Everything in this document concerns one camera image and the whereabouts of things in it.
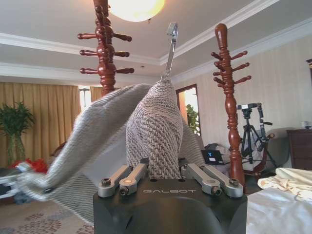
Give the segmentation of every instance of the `gray towel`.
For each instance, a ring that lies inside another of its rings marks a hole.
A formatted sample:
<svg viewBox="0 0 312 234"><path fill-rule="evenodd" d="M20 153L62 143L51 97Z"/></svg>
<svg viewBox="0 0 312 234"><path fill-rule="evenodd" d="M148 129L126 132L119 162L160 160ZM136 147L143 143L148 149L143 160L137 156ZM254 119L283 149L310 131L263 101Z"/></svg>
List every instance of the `gray towel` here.
<svg viewBox="0 0 312 234"><path fill-rule="evenodd" d="M77 118L73 132L46 175L23 173L18 187L30 197L54 200L93 224L97 187L83 173L114 144L126 128L127 160L150 159L149 174L179 178L178 156L203 164L194 134L183 123L170 81L128 86L93 102Z"/></svg>

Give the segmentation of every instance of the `red cloth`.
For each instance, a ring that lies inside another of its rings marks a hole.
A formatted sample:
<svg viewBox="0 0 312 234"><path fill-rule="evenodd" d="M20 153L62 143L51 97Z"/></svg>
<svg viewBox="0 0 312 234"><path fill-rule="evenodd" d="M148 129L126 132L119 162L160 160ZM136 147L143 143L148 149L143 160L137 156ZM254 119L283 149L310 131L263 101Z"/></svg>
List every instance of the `red cloth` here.
<svg viewBox="0 0 312 234"><path fill-rule="evenodd" d="M30 165L32 165L32 167L34 168L35 172L41 172L41 173L47 173L48 171L48 166L47 164L43 161L43 159L37 159L35 161L30 160L29 158L27 158L25 160L26 162L28 162ZM19 163L24 162L22 160L16 160L11 166L9 167L16 167Z"/></svg>

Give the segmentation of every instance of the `green plant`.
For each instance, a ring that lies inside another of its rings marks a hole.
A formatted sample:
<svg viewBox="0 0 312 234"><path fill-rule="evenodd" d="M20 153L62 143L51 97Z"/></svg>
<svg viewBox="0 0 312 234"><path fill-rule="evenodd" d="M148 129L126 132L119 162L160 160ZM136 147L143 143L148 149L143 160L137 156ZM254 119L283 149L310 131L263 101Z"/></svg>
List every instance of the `green plant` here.
<svg viewBox="0 0 312 234"><path fill-rule="evenodd" d="M188 104L186 106L187 113L187 122L190 128L194 131L195 134L200 135L199 122L198 122L198 113L194 110L194 107Z"/></svg>
<svg viewBox="0 0 312 234"><path fill-rule="evenodd" d="M21 134L35 123L34 116L23 102L14 102L10 107L3 104L0 108L0 130L8 136L8 164L13 160L25 160L25 149L21 141Z"/></svg>

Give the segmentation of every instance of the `wooden coat rack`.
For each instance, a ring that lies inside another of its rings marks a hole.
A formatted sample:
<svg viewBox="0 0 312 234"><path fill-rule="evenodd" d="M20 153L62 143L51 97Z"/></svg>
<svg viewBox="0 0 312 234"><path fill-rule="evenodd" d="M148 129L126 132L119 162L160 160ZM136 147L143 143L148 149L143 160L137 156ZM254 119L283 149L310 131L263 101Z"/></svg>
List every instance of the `wooden coat rack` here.
<svg viewBox="0 0 312 234"><path fill-rule="evenodd" d="M131 41L130 36L114 33L111 27L111 22L108 19L108 2L107 0L94 0L96 11L96 29L95 33L79 33L78 39L93 39L96 38L98 46L96 51L80 50L80 54L84 56L98 56L99 64L97 69L81 68L82 74L98 74L100 76L100 84L103 86L102 96L114 90L115 74L116 73L133 73L133 68L116 69L113 56L128 57L129 52L116 52L112 46L112 38Z"/></svg>
<svg viewBox="0 0 312 234"><path fill-rule="evenodd" d="M231 60L240 58L247 54L247 51L243 51L233 57L230 56L230 52L228 51L228 40L227 33L228 29L225 24L218 24L214 30L215 36L218 41L218 46L220 49L220 53L217 54L212 52L211 55L218 59L218 62L215 62L214 65L220 70L219 72L214 72L214 76L221 76L222 79L217 77L214 78L214 81L218 83L218 87L223 88L225 98L225 109L228 114L228 129L229 130L229 142L231 145L231 178L238 179L239 182L245 186L245 177L242 166L242 157L239 151L239 143L240 137L237 130L237 108L236 108L236 100L234 98L234 85L243 83L249 79L251 76L244 77L237 81L233 80L232 74L233 72L243 69L249 66L249 63L242 64L236 68L231 67Z"/></svg>

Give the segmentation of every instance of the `gold curtain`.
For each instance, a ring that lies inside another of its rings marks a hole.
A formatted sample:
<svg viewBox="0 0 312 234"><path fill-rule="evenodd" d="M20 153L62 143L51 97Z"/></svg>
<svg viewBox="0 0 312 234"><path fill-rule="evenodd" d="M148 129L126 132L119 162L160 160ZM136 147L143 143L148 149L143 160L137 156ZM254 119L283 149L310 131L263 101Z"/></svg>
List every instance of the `gold curtain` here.
<svg viewBox="0 0 312 234"><path fill-rule="evenodd" d="M35 124L22 134L26 158L48 160L72 131L81 112L77 86L0 82L0 106L23 101ZM0 136L0 167L7 166L7 137Z"/></svg>
<svg viewBox="0 0 312 234"><path fill-rule="evenodd" d="M90 87L91 91L91 101L98 100L102 97L102 87Z"/></svg>

